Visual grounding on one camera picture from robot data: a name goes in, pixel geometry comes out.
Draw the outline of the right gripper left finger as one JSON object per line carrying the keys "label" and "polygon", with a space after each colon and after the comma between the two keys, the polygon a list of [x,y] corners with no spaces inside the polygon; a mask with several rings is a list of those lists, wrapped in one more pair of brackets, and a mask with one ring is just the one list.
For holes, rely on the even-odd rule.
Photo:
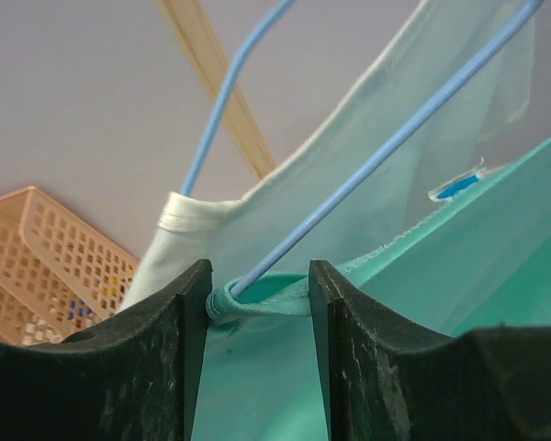
{"label": "right gripper left finger", "polygon": [[200,260],[58,344],[0,343],[0,440],[188,440],[212,288]]}

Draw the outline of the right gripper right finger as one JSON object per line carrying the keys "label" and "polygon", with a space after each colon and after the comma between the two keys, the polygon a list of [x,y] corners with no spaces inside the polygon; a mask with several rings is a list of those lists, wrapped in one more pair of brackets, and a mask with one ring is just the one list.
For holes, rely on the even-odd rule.
{"label": "right gripper right finger", "polygon": [[321,260],[309,305],[331,440],[551,440],[551,326],[452,338]]}

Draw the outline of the teal green t shirt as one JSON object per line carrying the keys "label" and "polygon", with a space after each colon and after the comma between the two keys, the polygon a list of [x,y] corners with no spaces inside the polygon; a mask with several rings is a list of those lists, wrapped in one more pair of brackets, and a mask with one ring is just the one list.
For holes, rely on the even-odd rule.
{"label": "teal green t shirt", "polygon": [[[551,325],[551,138],[339,269],[443,334]],[[196,440],[326,437],[308,284],[306,273],[271,273],[237,300],[229,285],[212,293]]]}

